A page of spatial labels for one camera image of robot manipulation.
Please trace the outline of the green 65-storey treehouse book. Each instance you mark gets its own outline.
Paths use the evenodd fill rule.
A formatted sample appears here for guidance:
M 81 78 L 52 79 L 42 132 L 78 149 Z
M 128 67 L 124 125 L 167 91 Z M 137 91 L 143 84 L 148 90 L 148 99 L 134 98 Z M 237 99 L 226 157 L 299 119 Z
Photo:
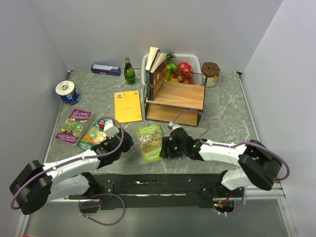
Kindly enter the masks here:
M 160 125 L 155 123 L 140 127 L 136 132 L 144 162 L 154 162 L 162 159 L 160 152 L 162 149 L 163 134 Z

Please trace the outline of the brown Edward Tulane book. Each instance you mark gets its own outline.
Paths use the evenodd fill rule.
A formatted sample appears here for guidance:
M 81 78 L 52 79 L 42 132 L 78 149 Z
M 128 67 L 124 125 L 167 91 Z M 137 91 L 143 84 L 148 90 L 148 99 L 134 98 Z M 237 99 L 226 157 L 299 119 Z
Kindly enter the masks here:
M 150 81 L 147 98 L 153 101 L 162 87 L 166 73 L 166 54 L 159 53 L 150 69 Z

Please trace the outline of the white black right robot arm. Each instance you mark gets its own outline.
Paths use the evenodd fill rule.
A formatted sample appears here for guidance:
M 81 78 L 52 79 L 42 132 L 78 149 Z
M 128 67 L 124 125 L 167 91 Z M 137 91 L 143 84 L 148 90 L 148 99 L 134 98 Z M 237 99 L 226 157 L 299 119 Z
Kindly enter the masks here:
M 235 170 L 224 170 L 220 174 L 216 191 L 222 197 L 249 185 L 264 191 L 271 190 L 283 165 L 280 157 L 257 140 L 226 144 L 202 138 L 193 139 L 180 126 L 172 128 L 170 135 L 162 139 L 160 156 L 187 156 L 192 160 L 235 165 Z

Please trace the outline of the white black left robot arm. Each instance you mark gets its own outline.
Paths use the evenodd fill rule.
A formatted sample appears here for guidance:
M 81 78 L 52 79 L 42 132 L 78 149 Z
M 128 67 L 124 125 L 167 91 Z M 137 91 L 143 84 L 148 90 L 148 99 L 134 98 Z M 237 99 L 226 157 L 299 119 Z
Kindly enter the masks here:
M 13 195 L 10 207 L 29 215 L 55 199 L 95 197 L 99 185 L 92 173 L 118 160 L 133 144 L 132 137 L 123 131 L 82 154 L 57 162 L 28 163 L 9 186 Z

